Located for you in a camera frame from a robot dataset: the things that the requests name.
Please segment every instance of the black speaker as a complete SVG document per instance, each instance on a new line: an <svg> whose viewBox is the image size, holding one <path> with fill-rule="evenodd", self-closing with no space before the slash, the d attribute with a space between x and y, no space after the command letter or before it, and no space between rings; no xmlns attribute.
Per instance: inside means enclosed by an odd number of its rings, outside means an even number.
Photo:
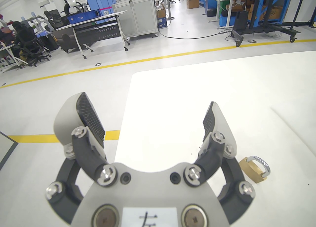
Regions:
<svg viewBox="0 0 316 227"><path fill-rule="evenodd" d="M233 27L234 31L244 31L247 27L248 22L248 13L247 11L237 12L235 24Z"/></svg>

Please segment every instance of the white floor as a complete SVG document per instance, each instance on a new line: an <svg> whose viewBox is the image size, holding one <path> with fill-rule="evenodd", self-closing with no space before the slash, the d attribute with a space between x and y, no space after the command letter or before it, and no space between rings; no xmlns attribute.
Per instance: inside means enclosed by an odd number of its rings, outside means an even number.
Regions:
<svg viewBox="0 0 316 227"><path fill-rule="evenodd" d="M186 9L186 2L172 5L172 20L161 33L179 38L203 37L218 33L218 23L208 23L204 8ZM298 40L315 39L312 28L297 27ZM288 41L288 35L256 34L258 43ZM226 34L196 40L179 40L159 35L157 38L142 36L131 38L125 52L120 38L97 42L94 52L87 51L83 59L79 51L66 54L52 52L51 61L42 62L36 68L25 67L0 74L0 85L13 84L29 79L93 68L133 60L166 56L177 53L234 46L225 41ZM244 45L252 35L245 36ZM64 101L73 94L85 91L93 102L105 130L119 130L122 124L131 76L139 71L195 63L244 58L286 52L309 51L316 42L281 43L255 47L234 48L203 52L123 66L86 71L10 86L0 89L0 131L6 135L53 134L55 115ZM106 141L109 162L114 161L117 141ZM58 143L19 144L0 171L0 225L1 226L64 226L54 215L43 193L51 183L63 161L62 147ZM91 181L84 174L79 177L85 193Z"/></svg>

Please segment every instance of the workbench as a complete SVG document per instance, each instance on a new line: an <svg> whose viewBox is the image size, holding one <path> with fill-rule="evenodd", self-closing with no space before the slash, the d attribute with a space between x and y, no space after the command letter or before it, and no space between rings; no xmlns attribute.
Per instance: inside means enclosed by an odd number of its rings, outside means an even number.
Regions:
<svg viewBox="0 0 316 227"><path fill-rule="evenodd" d="M315 226L316 149L278 113L283 103L314 101L315 62L316 51L307 51L135 73L115 162L144 172L193 163L204 137L202 121L215 101L235 137L237 160L256 155L271 168L258 184L245 175L256 197L233 226ZM301 108L293 105L295 124L311 132L316 127ZM218 195L225 184L222 171L208 183Z"/></svg>
<svg viewBox="0 0 316 227"><path fill-rule="evenodd" d="M128 51L128 48L126 47L125 43L127 43L127 45L130 45L130 43L122 31L121 23L119 20L119 15L122 15L125 12L127 11L125 10L125 11L112 13L108 15L102 15L94 19L86 20L80 23L69 24L69 25L58 28L57 31L67 29L69 27L72 28L78 48L82 56L84 57L84 59L86 59L87 57L83 54L80 44L84 45L85 47L90 49L91 52L93 52L93 50L87 44L96 42L96 41L106 40L109 38L121 37L123 45L124 45L124 49L125 51ZM115 18L115 20L109 20L107 22L98 23L98 24L96 23L98 21L102 21L102 20L106 20L110 18Z"/></svg>

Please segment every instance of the person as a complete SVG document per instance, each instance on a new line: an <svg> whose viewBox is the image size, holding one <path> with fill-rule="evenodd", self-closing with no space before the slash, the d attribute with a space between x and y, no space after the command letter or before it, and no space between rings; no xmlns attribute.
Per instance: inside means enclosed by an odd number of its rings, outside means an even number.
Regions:
<svg viewBox="0 0 316 227"><path fill-rule="evenodd" d="M23 47L21 35L24 41L31 41L35 38L34 29L32 27L26 27L25 24L21 24L18 21L13 22L12 26L17 32L16 39L13 42L15 45L20 43L20 46Z"/></svg>

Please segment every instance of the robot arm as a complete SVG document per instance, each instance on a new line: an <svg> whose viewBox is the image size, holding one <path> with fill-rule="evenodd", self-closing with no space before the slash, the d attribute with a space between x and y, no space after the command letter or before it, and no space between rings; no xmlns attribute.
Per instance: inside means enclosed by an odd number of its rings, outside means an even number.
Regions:
<svg viewBox="0 0 316 227"><path fill-rule="evenodd" d="M107 221L113 226L138 226L141 221L141 226L146 219L132 215L142 211L146 216L155 211L150 219L168 226L228 227L250 206L255 190L235 159L236 143L217 103L211 103L203 123L205 137L195 163L179 163L156 173L139 172L107 163L101 146L104 129L86 93L76 94L62 106L54 122L67 158L56 181L46 189L46 198L73 227L99 227ZM216 197L205 181L219 167L226 185ZM94 180L84 198L75 185L80 168Z"/></svg>

